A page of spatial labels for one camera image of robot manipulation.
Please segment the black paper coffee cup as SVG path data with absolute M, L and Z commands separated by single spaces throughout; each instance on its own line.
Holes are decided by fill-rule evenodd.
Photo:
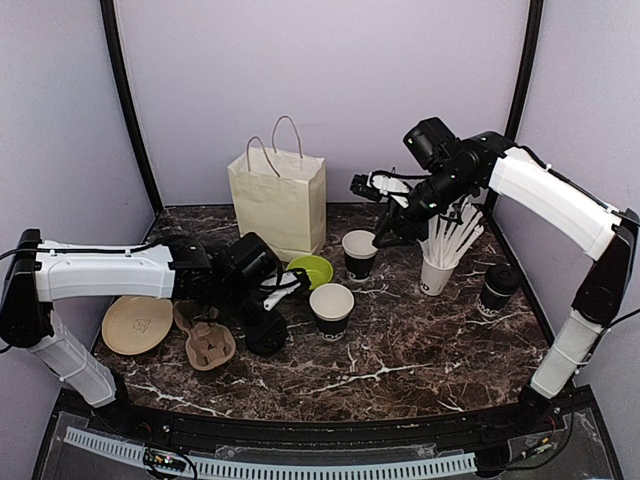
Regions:
M 476 301 L 476 309 L 485 319 L 495 319 L 513 295 L 513 292 L 496 291 L 484 284 Z

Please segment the black plastic cup lid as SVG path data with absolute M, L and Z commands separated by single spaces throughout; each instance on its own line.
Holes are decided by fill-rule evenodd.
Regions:
M 248 335 L 245 344 L 248 350 L 258 356 L 268 357 L 279 352 L 285 345 L 287 331 L 285 328 L 275 327 L 260 335 Z

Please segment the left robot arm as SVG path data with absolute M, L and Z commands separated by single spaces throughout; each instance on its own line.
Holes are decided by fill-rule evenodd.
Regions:
M 37 356 L 73 387 L 120 436 L 141 427 L 116 374 L 97 361 L 69 329 L 53 318 L 68 298 L 137 296 L 191 300 L 238 321 L 249 350 L 268 356 L 286 338 L 275 306 L 302 285 L 275 253 L 250 233 L 229 246 L 205 246 L 169 236 L 144 245 L 82 246 L 45 241 L 28 229 L 6 252 L 11 263 L 1 295 L 1 339 Z

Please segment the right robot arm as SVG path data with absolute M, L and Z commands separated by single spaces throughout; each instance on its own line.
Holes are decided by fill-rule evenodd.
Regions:
M 521 434 L 534 432 L 549 416 L 550 400 L 574 376 L 615 322 L 629 285 L 639 218 L 577 186 L 533 151 L 493 131 L 461 139 L 437 117 L 422 120 L 403 139 L 423 169 L 409 176 L 376 170 L 365 185 L 387 210 L 373 244 L 388 247 L 428 238 L 428 223 L 455 201 L 488 189 L 526 207 L 574 241 L 593 264 L 578 288 L 568 319 L 530 379 L 528 396 L 510 413 Z

